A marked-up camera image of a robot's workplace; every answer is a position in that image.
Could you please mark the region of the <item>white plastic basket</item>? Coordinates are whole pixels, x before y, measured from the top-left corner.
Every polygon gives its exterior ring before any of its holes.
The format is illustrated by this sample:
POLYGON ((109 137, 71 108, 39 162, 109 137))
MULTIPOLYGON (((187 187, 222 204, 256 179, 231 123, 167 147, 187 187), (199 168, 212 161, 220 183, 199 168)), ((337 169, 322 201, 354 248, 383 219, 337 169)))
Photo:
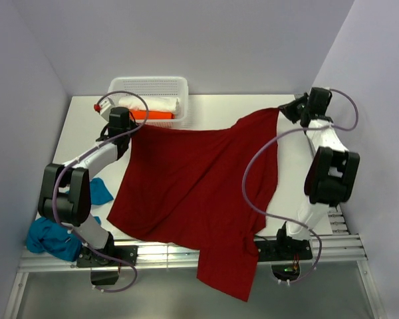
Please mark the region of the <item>white plastic basket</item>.
POLYGON ((122 106, 137 122, 163 128, 188 125, 188 82, 179 76, 137 76, 114 78, 109 86, 113 94, 99 103, 99 114, 109 120, 110 111, 122 106))

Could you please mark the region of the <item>dark red t shirt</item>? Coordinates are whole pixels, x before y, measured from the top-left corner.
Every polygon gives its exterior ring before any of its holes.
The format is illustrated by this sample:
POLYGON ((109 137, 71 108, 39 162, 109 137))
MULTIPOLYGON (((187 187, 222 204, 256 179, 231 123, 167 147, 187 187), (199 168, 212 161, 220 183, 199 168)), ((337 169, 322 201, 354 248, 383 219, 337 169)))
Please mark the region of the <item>dark red t shirt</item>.
POLYGON ((264 210, 278 184, 279 113, 258 110, 223 130, 144 126, 108 221, 142 241, 199 251, 197 277, 247 301, 266 226, 264 210))

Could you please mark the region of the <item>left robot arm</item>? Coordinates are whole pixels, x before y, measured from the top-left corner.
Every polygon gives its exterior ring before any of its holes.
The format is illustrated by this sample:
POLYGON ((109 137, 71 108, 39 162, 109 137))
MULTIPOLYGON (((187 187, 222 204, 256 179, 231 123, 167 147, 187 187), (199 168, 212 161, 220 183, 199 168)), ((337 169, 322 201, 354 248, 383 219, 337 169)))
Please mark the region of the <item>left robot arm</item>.
POLYGON ((39 215, 75 235, 100 265, 116 260, 116 248, 114 237, 91 213, 90 180, 124 155, 137 129, 128 109, 113 108, 92 149, 66 163, 51 163, 43 173, 39 215))

